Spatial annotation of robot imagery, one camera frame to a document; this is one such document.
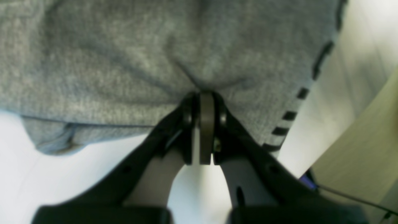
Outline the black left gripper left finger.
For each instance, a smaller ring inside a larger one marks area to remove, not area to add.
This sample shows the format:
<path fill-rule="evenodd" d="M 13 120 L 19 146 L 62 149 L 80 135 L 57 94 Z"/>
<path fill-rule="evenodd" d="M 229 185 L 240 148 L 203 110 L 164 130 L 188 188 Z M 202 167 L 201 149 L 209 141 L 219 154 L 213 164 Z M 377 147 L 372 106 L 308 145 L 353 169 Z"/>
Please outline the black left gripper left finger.
<path fill-rule="evenodd" d="M 189 93 L 133 152 L 84 193 L 42 206 L 33 224 L 173 224 L 173 181 L 192 164 L 197 94 Z"/>

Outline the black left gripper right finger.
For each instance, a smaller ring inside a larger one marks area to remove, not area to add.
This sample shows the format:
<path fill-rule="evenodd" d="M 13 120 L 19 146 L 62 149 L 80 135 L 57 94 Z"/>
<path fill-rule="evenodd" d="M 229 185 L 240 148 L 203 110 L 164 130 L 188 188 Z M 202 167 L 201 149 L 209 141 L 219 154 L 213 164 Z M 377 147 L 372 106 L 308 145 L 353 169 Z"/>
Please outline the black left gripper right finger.
<path fill-rule="evenodd" d="M 328 200 L 259 146 L 215 92 L 200 93 L 200 164 L 221 167 L 227 224 L 367 224 L 361 207 Z"/>

